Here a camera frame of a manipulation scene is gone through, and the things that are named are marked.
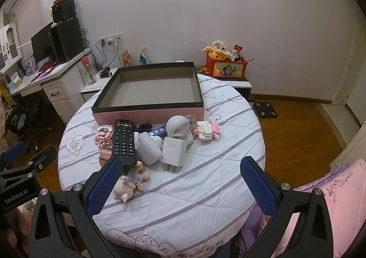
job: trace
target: power socket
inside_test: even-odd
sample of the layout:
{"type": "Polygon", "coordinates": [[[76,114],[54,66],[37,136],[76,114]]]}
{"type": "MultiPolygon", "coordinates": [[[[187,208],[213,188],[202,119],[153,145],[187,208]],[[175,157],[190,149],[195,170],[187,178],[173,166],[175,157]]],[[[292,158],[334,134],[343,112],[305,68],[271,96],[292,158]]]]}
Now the power socket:
{"type": "Polygon", "coordinates": [[[122,40],[122,34],[115,34],[115,35],[111,35],[111,36],[106,36],[106,37],[101,37],[100,38],[101,41],[104,40],[106,46],[115,46],[114,43],[121,44],[123,42],[122,40]]]}

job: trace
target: textured blue pad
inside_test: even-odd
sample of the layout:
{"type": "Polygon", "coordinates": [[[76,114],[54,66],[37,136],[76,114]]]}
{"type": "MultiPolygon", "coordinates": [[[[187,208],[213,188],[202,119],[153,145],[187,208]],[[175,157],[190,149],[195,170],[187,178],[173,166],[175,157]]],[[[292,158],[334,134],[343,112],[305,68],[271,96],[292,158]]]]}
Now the textured blue pad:
{"type": "Polygon", "coordinates": [[[25,143],[18,142],[16,145],[13,145],[11,148],[6,150],[3,154],[4,163],[11,163],[15,159],[19,158],[25,152],[25,143]]]}
{"type": "Polygon", "coordinates": [[[111,194],[118,178],[122,174],[122,161],[115,158],[109,168],[104,172],[98,183],[88,195],[86,212],[94,216],[102,211],[102,208],[111,194]]]}
{"type": "Polygon", "coordinates": [[[240,162],[240,174],[262,212],[273,217],[277,210],[275,195],[247,158],[240,162]]]}

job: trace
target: pink pillow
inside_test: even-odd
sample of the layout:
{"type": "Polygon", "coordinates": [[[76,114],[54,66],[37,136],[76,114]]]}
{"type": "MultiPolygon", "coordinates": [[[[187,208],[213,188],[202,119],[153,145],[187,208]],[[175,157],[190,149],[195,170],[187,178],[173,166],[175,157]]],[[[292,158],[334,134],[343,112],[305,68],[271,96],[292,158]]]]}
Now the pink pillow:
{"type": "MultiPolygon", "coordinates": [[[[331,218],[334,257],[340,257],[355,239],[366,219],[365,161],[358,159],[344,172],[319,188],[323,191],[331,218]]],[[[275,250],[274,257],[284,252],[298,217],[299,213],[292,215],[287,229],[275,250]]],[[[260,222],[260,227],[264,228],[266,218],[261,218],[260,222]]]]}

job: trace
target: quilted tablecloth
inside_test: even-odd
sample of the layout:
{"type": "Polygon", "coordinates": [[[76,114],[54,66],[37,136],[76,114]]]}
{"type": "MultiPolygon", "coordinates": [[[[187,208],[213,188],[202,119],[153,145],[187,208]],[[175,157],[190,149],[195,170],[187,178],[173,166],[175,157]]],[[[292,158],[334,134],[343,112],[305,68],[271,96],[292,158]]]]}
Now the quilted tablecloth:
{"type": "MultiPolygon", "coordinates": [[[[199,75],[205,120],[222,131],[218,140],[195,140],[184,166],[165,171],[159,161],[146,170],[145,191],[127,203],[110,195],[94,221],[103,235],[127,247],[170,257],[208,257],[241,228],[254,198],[240,176],[240,161],[252,156],[264,169],[265,148],[259,121],[248,102],[231,86],[199,75]]],[[[91,107],[97,93],[68,123],[59,149],[63,190],[84,183],[100,169],[98,128],[91,107]]]]}

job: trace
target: metal screw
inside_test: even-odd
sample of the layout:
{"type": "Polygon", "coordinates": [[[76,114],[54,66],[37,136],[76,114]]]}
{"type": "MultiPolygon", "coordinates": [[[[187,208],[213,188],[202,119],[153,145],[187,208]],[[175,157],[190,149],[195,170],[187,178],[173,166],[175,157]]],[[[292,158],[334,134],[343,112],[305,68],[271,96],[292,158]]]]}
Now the metal screw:
{"type": "Polygon", "coordinates": [[[282,189],[282,190],[285,190],[285,191],[288,191],[288,190],[290,190],[290,189],[291,189],[291,186],[290,186],[288,183],[283,182],[283,183],[281,184],[281,189],[282,189]]]}
{"type": "Polygon", "coordinates": [[[314,192],[315,192],[315,194],[317,194],[318,196],[323,195],[323,191],[322,191],[322,190],[320,190],[319,188],[316,188],[316,189],[314,190],[314,192]]]}
{"type": "Polygon", "coordinates": [[[73,186],[74,191],[80,191],[83,188],[83,184],[76,184],[73,186]]]}
{"type": "Polygon", "coordinates": [[[48,193],[48,189],[44,188],[41,190],[41,195],[46,195],[48,193]]]}

